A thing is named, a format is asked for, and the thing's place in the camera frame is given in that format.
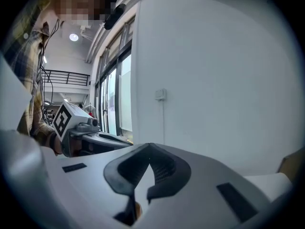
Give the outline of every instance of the person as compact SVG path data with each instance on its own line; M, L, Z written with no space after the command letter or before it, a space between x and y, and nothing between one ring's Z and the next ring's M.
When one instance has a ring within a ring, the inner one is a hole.
M52 120L54 120L54 118L55 118L55 111L54 111L54 109L51 110L51 115L52 115Z
M54 20L58 24L59 21L79 24L88 20L104 20L110 15L115 2L116 0L30 0L16 17L1 45L4 58L32 95L17 130L32 136L40 145L52 148L56 155L62 154L60 140L54 129L42 118L40 68L51 36L49 23L54 25Z

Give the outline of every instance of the balcony railing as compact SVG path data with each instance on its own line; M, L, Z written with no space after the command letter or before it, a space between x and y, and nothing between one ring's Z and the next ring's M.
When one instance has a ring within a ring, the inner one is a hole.
M71 84L71 85L79 85L79 86L87 86L88 85L88 74L80 74L73 73L68 71L55 71L55 70L46 70L42 72L41 76L44 82L49 83L49 79L52 84L61 83L61 84Z

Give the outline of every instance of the white wall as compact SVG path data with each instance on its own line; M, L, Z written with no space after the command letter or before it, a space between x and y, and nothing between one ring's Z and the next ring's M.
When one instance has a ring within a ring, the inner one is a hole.
M65 28L63 34L57 31L50 39L46 48L47 63L44 65L48 70L68 71L82 74L91 74L92 65L85 63L89 46L79 35L79 40L72 42L69 39L70 27Z
M49 93L53 91L54 93L89 94L89 86L55 83L52 88L51 83L46 83L44 91Z
M45 92L44 94L46 101L51 101L52 98L52 94L50 92ZM53 104L62 104L63 97L68 99L70 103L82 103L86 97L86 94L75 94L75 93L62 93L62 95L60 95L59 93L53 93L53 99L52 99L52 103Z
M266 0L142 0L132 41L134 142L213 157L242 175L302 147L297 48Z

